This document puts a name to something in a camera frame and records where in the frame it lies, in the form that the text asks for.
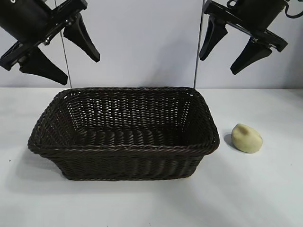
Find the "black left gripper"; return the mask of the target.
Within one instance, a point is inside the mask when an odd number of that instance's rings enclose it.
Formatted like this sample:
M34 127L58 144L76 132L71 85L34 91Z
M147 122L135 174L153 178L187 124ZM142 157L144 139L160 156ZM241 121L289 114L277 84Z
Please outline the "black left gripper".
M68 76L38 48L41 43L48 45L64 28L65 38L81 48L94 62L99 62L100 53L94 46L80 13L85 8L84 0L66 0L55 9L49 8L42 0L2 0L0 26L17 42L1 56L1 67L10 71L19 63L22 73L66 85Z

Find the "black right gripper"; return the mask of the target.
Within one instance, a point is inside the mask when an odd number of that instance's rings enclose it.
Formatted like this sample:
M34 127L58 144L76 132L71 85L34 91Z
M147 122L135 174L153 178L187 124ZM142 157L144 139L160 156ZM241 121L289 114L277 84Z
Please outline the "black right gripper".
M281 37L270 32L267 28L288 6L286 0L231 0L226 6L213 0L208 0L204 6L204 14L209 15L205 39L199 53L200 60L204 61L213 48L228 34L226 25L250 35L245 48L230 67L236 75L254 62L268 57L273 46L279 52L288 45Z

